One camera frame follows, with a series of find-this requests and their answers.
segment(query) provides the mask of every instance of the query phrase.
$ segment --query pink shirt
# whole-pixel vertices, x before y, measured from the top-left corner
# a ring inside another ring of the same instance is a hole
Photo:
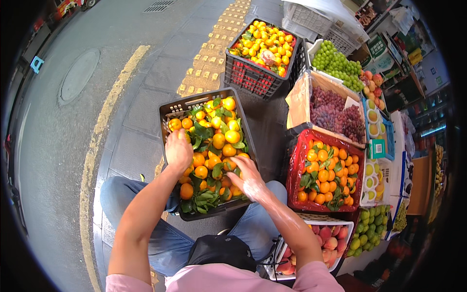
[[[228,264],[186,266],[165,281],[167,292],[185,291],[267,291],[267,292],[344,292],[322,262],[310,262],[297,273],[290,289],[274,281],[260,278],[258,273],[241,270]],[[136,278],[113,274],[106,278],[107,292],[152,292],[147,283]]]

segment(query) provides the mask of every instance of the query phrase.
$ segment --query black bag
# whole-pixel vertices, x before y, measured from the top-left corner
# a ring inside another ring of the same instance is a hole
[[[205,235],[196,240],[188,255],[187,265],[228,264],[256,272],[256,261],[250,247],[234,235]]]

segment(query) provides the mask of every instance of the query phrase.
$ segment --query jeans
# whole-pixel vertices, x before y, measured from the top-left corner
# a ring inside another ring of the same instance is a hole
[[[147,184],[124,177],[111,177],[103,183],[100,203],[114,229],[117,229],[131,200]],[[287,204],[287,191],[281,183],[270,181],[266,186],[282,203]],[[177,204],[176,197],[171,194],[165,210],[173,211]],[[279,235],[279,231],[266,210],[260,204],[252,203],[228,235],[243,240],[250,247],[253,258],[259,260],[268,254],[272,240]],[[193,239],[160,219],[149,240],[149,264],[157,272],[173,276],[186,266],[194,243]]]

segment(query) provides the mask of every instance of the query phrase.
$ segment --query drain grate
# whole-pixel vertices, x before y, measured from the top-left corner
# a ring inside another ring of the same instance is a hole
[[[173,2],[176,0],[162,0],[162,1],[156,1],[151,6],[146,8],[143,13],[148,13],[148,12],[162,12],[165,9],[167,9]]]

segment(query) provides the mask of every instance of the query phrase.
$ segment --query person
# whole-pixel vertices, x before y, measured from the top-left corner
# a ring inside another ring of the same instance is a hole
[[[248,158],[231,158],[240,168],[242,178],[233,172],[227,176],[254,203],[227,235],[208,238],[222,238],[222,242],[211,246],[206,242],[198,244],[204,237],[195,242],[161,220],[162,212],[173,208],[170,194],[193,157],[193,148],[187,143],[183,129],[169,135],[165,151],[168,165],[152,182],[112,177],[102,185],[102,209],[116,229],[106,291],[152,291],[149,265],[166,276],[166,291],[170,292],[344,291],[328,272],[311,228],[286,206],[285,187],[277,181],[265,184],[255,163]],[[297,258],[297,278],[292,289],[260,278],[256,265],[251,269],[254,262],[247,258],[259,260],[266,256],[272,239],[279,234]],[[235,242],[234,239],[238,242],[231,249],[222,250],[221,256],[210,255],[217,247]],[[235,254],[244,243],[247,252]],[[206,264],[192,264],[197,260]]]

